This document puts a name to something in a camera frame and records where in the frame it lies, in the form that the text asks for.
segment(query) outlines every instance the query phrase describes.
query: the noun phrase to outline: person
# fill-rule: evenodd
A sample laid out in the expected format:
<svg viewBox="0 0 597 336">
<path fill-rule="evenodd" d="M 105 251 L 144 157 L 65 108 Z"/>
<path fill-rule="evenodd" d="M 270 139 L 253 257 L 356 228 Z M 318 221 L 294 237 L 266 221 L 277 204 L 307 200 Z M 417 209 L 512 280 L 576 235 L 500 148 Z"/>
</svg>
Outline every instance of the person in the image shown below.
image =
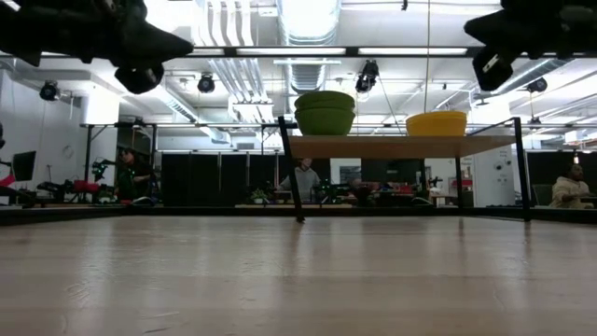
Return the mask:
<svg viewBox="0 0 597 336">
<path fill-rule="evenodd" d="M 320 183 L 319 175 L 317 175 L 317 173 L 311 169 L 311 163 L 311 159 L 302 159 L 299 161 L 299 166 L 295 168 L 295 174 L 297 175 L 298 194 L 303 202 L 311 200 L 312 188 L 319 186 Z M 285 178 L 285 180 L 280 183 L 278 190 L 291 190 L 290 176 Z"/>
<path fill-rule="evenodd" d="M 150 193 L 151 166 L 139 158 L 133 149 L 125 148 L 120 152 L 124 168 L 118 173 L 118 196 L 121 200 L 134 200 Z"/>
<path fill-rule="evenodd" d="M 583 203 L 583 197 L 590 197 L 589 186 L 583 182 L 583 171 L 579 164 L 572 164 L 558 177 L 552 188 L 551 207 L 561 209 L 591 209 L 593 205 Z"/>
</svg>

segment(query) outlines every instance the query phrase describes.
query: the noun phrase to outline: spotlight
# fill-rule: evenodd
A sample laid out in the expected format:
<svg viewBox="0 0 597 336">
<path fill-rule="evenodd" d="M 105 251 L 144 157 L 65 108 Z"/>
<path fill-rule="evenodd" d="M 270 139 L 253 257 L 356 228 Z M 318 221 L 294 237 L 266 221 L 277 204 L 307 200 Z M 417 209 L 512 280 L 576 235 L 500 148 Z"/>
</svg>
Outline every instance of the spotlight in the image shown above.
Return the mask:
<svg viewBox="0 0 597 336">
<path fill-rule="evenodd" d="M 380 75 L 380 68 L 375 61 L 367 60 L 363 71 L 358 76 L 356 86 L 354 87 L 359 93 L 367 93 L 375 86 L 375 77 Z"/>
<path fill-rule="evenodd" d="M 212 74 L 201 74 L 201 79 L 199 80 L 199 84 L 197 85 L 197 89 L 201 93 L 211 93 L 215 90 L 215 83 L 212 79 L 214 75 Z"/>
<path fill-rule="evenodd" d="M 60 90 L 58 90 L 58 82 L 54 80 L 46 80 L 46 84 L 39 92 L 41 99 L 48 102 L 55 102 L 60 99 Z"/>
<path fill-rule="evenodd" d="M 526 86 L 526 90 L 531 93 L 543 92 L 547 89 L 548 89 L 548 82 L 542 77 Z"/>
</svg>

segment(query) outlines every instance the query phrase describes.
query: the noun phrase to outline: yellow bowl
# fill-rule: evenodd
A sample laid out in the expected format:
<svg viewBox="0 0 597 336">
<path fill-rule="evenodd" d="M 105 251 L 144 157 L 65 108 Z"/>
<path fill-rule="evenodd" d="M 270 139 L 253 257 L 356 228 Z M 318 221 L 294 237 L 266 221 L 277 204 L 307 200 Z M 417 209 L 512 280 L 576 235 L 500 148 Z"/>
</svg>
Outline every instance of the yellow bowl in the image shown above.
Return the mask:
<svg viewBox="0 0 597 336">
<path fill-rule="evenodd" d="M 466 133 L 466 113 L 422 113 L 407 119 L 407 132 L 413 136 L 463 136 Z"/>
</svg>

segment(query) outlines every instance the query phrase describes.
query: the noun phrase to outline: wooden table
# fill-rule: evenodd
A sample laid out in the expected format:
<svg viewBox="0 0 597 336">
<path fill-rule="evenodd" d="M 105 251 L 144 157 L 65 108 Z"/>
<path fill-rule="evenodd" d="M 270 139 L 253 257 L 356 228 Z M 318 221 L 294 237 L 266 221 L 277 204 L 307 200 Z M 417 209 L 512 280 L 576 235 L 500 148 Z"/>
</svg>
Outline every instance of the wooden table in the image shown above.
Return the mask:
<svg viewBox="0 0 597 336">
<path fill-rule="evenodd" d="M 458 217 L 0 227 L 0 335 L 595 335 L 597 228 Z"/>
</svg>

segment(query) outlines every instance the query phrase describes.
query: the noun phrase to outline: shelf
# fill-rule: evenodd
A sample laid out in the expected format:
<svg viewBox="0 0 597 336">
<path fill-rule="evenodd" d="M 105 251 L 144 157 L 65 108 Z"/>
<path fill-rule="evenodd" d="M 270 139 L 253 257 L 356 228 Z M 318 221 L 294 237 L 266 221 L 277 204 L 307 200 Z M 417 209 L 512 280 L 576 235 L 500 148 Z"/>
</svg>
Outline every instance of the shelf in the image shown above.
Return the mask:
<svg viewBox="0 0 597 336">
<path fill-rule="evenodd" d="M 295 158 L 463 158 L 516 142 L 514 136 L 289 136 Z"/>
</svg>

